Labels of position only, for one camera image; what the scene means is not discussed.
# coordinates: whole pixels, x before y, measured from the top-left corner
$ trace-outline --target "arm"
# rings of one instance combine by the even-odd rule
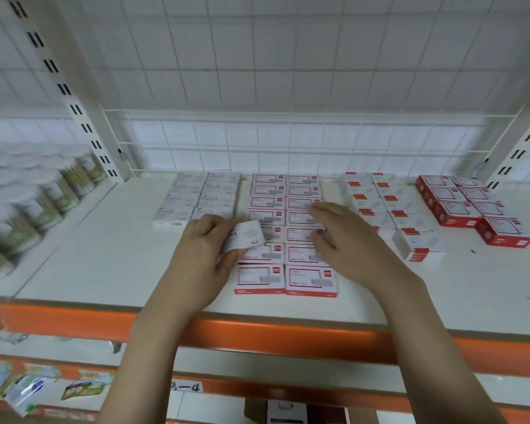
[[[312,235],[324,260],[381,304],[416,422],[506,423],[442,324],[424,281],[347,208],[319,203],[309,213],[331,235]]]
[[[133,321],[99,424],[165,422],[178,340],[192,317],[216,299],[245,252],[231,250],[217,263],[222,243],[237,223],[204,215],[186,226],[169,267]]]

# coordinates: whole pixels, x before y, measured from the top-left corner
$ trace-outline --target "person's left hand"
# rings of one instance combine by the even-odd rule
[[[230,250],[218,261],[222,243],[238,219],[204,214],[183,232],[167,270],[143,308],[173,307],[190,319],[218,296],[230,272],[246,250]]]

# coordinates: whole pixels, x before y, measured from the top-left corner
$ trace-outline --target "white shelf surface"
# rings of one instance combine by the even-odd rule
[[[113,354],[106,341],[62,340],[55,336],[30,335],[17,345],[0,341],[0,356],[97,366],[119,366],[124,350],[125,345]],[[179,348],[174,371],[295,387],[406,392],[398,366],[336,360]],[[530,406],[530,378],[485,374],[477,374],[477,378],[495,402]]]
[[[132,178],[116,185],[71,237],[16,295],[17,299],[141,307],[167,267],[182,228],[151,224],[168,178]],[[342,202],[336,184],[322,182],[325,200]],[[247,205],[249,181],[238,213]],[[487,246],[473,229],[442,228],[414,187],[411,197],[448,251],[438,266],[409,263],[428,285],[449,329],[530,335],[530,247]],[[518,215],[520,201],[511,202]],[[334,322],[386,324],[370,292],[346,279],[337,298],[235,295],[228,283],[208,311]]]
[[[53,226],[39,244],[23,253],[14,271],[7,277],[0,279],[0,298],[14,296],[63,241],[71,235],[79,223],[98,205],[113,185],[109,180],[98,185],[96,189],[84,197],[77,207],[65,215],[61,223]]]

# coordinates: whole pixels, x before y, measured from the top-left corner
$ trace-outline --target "red and white box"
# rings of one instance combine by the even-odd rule
[[[318,202],[322,202],[322,198],[295,198],[293,196],[287,196],[286,209],[306,211],[306,208],[308,208],[308,206]]]
[[[317,175],[289,175],[287,184],[318,184]]]
[[[359,181],[348,181],[344,187],[344,194],[349,195],[365,195],[371,197],[378,197],[379,191],[374,184],[360,183]]]
[[[371,179],[373,180],[373,183],[389,183],[394,184],[395,186],[398,186],[399,184],[403,183],[403,179],[401,176],[397,174],[392,173],[385,173],[385,172],[372,172],[371,173]]]
[[[301,266],[327,266],[313,245],[290,244],[285,248],[285,263]]]
[[[437,186],[426,187],[422,193],[422,199],[424,199],[424,202],[430,210],[436,201],[465,202],[467,200],[459,188],[442,188]]]
[[[359,210],[361,218],[367,221],[384,240],[392,239],[396,231],[393,219],[386,211],[371,211],[366,208]]]
[[[262,224],[261,230],[263,231],[263,237],[265,238],[265,242],[275,242],[278,244],[284,244],[286,236],[285,226]]]
[[[253,183],[250,194],[251,196],[284,196],[286,194],[286,186],[275,183]]]
[[[441,226],[474,228],[483,218],[471,202],[437,201],[432,213]]]
[[[232,271],[235,294],[284,294],[282,264],[239,264]]]
[[[425,217],[420,213],[408,214],[402,210],[393,210],[390,217],[400,231],[431,231]]]
[[[397,231],[393,242],[400,256],[408,262],[438,263],[447,254],[436,232]]]
[[[470,201],[493,201],[496,202],[498,199],[495,198],[493,192],[487,188],[460,188],[463,194]]]
[[[249,202],[250,208],[276,208],[284,210],[286,205],[286,197],[284,196],[252,196]]]
[[[463,188],[483,188],[485,184],[477,177],[467,177],[465,175],[453,175],[450,177],[458,187]]]
[[[286,293],[291,296],[337,297],[336,273],[329,266],[285,266]]]
[[[287,186],[286,193],[289,196],[322,198],[320,186]]]
[[[530,235],[516,219],[485,217],[476,229],[488,245],[513,248],[526,248],[530,245]]]
[[[286,175],[284,174],[254,174],[252,183],[276,183],[285,184]]]
[[[444,188],[457,187],[453,180],[446,175],[419,175],[416,179],[416,188],[421,194],[427,187],[437,186]]]
[[[305,211],[287,211],[286,212],[286,224],[290,225],[304,225],[304,226],[318,226],[322,225],[318,223],[310,214]]]
[[[310,234],[318,231],[318,228],[309,228],[306,226],[287,226],[286,227],[286,244],[312,244]]]
[[[348,198],[349,206],[356,212],[361,209],[371,211],[387,211],[380,197],[369,197],[367,195],[352,195]]]
[[[257,220],[262,224],[285,224],[285,210],[247,210],[247,220]]]
[[[385,195],[381,199],[387,211],[400,210],[409,214],[420,213],[420,208],[410,198]]]
[[[238,263],[264,263],[264,264],[284,264],[285,245],[268,244],[250,248]]]
[[[371,178],[371,174],[369,174],[368,172],[344,172],[344,174],[342,175],[342,179],[344,184],[346,184],[348,181],[359,181],[362,184],[373,184],[373,178]]]
[[[472,201],[475,208],[485,217],[495,217],[499,219],[515,219],[516,217],[509,212],[500,202],[491,201]]]
[[[410,197],[408,188],[404,185],[396,185],[393,183],[375,183],[377,191],[381,197],[384,196],[399,196],[401,198]]]

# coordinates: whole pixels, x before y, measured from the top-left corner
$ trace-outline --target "forearm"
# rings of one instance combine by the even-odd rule
[[[442,324],[424,282],[398,284],[376,296],[393,332],[417,422],[504,423]]]
[[[178,339],[187,322],[179,315],[157,312],[134,320],[98,423],[165,422]]]

